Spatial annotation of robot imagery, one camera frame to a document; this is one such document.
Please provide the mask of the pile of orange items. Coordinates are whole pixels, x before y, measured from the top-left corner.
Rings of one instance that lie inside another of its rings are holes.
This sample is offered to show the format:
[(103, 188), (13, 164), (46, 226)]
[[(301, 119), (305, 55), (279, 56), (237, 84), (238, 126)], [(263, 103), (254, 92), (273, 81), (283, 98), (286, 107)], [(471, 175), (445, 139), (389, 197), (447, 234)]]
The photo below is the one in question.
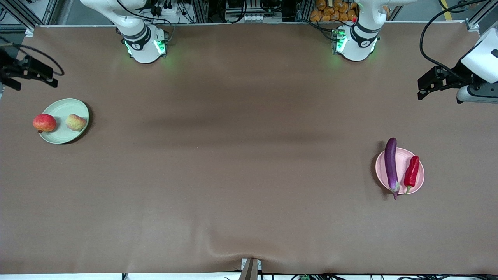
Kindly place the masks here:
[(355, 23), (358, 15), (359, 5), (354, 0), (314, 0), (310, 21)]

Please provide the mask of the red chili pepper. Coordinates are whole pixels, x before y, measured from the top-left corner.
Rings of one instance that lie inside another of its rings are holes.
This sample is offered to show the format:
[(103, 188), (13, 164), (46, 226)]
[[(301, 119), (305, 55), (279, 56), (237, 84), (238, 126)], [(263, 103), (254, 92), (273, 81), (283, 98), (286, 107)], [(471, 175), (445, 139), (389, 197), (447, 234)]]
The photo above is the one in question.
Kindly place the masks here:
[(420, 165), (419, 156), (413, 156), (409, 161), (409, 166), (406, 168), (403, 184), (406, 187), (404, 194), (408, 194), (412, 188), (416, 186), (418, 170)]

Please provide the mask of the white connector block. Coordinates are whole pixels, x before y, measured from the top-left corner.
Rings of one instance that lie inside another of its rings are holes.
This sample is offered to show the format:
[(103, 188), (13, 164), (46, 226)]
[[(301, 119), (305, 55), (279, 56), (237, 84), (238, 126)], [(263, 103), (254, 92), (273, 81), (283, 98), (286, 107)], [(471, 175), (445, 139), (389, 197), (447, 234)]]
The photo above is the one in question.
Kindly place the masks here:
[(281, 23), (283, 19), (281, 14), (246, 14), (243, 18), (244, 23)]

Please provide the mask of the yellow pink peach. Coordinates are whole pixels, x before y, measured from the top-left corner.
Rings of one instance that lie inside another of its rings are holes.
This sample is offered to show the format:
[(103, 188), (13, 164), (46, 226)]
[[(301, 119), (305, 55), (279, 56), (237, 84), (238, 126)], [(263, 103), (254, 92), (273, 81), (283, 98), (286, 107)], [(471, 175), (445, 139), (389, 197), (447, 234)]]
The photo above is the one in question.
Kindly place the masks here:
[(71, 131), (82, 131), (87, 124), (87, 120), (76, 114), (70, 114), (65, 120), (65, 124)]

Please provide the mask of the red pomegranate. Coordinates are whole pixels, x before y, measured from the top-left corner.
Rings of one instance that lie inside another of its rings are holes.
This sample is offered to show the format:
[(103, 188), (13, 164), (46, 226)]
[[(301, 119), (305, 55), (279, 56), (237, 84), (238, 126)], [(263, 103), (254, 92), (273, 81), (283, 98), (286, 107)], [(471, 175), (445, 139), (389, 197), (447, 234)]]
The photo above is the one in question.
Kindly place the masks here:
[(52, 132), (57, 127), (57, 121), (50, 114), (39, 114), (33, 119), (32, 125), (38, 133)]

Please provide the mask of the aluminium frame strut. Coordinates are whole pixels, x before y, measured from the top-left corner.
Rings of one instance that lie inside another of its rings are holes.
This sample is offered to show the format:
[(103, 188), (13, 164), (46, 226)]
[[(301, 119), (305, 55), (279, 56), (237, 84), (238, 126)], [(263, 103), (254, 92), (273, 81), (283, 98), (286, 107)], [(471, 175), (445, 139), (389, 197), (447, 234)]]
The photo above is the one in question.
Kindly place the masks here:
[(38, 26), (50, 25), (60, 0), (0, 0), (0, 34), (32, 37)]
[(469, 31), (484, 33), (498, 25), (498, 2), (495, 6), (482, 7), (475, 15), (466, 20)]

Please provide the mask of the light green plate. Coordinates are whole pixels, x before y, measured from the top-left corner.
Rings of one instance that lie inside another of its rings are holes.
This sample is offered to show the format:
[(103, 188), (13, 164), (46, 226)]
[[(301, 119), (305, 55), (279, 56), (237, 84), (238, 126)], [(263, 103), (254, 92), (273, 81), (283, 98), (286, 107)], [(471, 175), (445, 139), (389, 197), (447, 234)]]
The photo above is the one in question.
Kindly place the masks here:
[[(51, 132), (42, 132), (40, 137), (44, 141), (55, 145), (67, 144), (82, 136), (89, 125), (89, 121), (91, 120), (87, 105), (84, 102), (74, 98), (66, 98), (55, 101), (42, 113), (54, 117), (56, 120), (56, 127)], [(66, 125), (66, 119), (71, 114), (81, 117), (86, 121), (81, 130), (73, 131)]]

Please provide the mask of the aluminium frame post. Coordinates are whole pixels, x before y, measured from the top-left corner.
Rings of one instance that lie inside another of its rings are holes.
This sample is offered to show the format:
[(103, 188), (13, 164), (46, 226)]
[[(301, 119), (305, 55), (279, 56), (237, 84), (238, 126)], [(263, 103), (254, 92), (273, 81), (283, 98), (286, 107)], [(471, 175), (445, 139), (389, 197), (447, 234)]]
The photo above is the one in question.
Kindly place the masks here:
[(208, 23), (209, 0), (190, 0), (195, 16), (195, 23)]

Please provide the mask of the brown table cloth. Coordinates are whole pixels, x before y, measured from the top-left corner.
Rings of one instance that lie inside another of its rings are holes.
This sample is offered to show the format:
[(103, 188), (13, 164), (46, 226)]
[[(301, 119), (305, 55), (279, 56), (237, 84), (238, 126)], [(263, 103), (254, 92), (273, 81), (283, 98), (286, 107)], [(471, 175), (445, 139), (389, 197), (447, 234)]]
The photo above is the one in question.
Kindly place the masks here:
[[(143, 65), (112, 27), (39, 27), (65, 70), (0, 99), (0, 274), (498, 274), (498, 105), (417, 99), (422, 24), (353, 63), (307, 24), (179, 26)], [(33, 119), (89, 108), (55, 145)], [(390, 138), (423, 186), (377, 179)]]

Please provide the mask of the white power strip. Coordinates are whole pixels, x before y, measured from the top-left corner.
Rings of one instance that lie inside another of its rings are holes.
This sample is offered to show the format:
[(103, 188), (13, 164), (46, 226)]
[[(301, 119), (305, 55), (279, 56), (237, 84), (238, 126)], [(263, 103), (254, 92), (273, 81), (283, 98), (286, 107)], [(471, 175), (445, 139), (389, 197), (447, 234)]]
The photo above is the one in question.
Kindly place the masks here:
[(147, 0), (148, 6), (151, 8), (151, 14), (155, 17), (159, 16), (176, 16), (181, 9), (177, 0)]

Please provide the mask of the pink plate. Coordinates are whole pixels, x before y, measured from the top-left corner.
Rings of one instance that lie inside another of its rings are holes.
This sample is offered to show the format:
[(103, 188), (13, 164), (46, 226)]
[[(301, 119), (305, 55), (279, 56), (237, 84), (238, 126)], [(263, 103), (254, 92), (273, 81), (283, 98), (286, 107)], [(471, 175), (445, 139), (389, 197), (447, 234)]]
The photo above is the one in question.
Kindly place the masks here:
[[(375, 173), (381, 186), (383, 186), (385, 189), (388, 190), (389, 184), (385, 168), (384, 153), (385, 153), (384, 150), (381, 151), (381, 153), (378, 154), (375, 160)], [(416, 184), (409, 191), (406, 191), (406, 186), (404, 184), (405, 172), (409, 167), (410, 160), (413, 156), (415, 156), (415, 154), (413, 154), (411, 151), (408, 151), (407, 149), (400, 147), (396, 149), (396, 172), (398, 176), (398, 181), (400, 182), (400, 189), (398, 192), (399, 195), (416, 193), (423, 186), (425, 173), (422, 162), (420, 162), (416, 177)]]

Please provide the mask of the purple eggplant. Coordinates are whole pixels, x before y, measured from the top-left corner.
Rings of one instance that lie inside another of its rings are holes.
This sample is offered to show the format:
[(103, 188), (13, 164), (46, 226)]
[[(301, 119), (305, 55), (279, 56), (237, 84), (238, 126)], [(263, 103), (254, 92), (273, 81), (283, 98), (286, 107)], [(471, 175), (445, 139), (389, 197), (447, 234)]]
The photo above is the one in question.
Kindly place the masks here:
[(384, 150), (384, 163), (385, 170), (388, 179), (388, 188), (393, 194), (394, 199), (398, 197), (398, 192), (400, 189), (400, 183), (397, 176), (396, 167), (396, 149), (397, 149), (397, 139), (390, 138)]

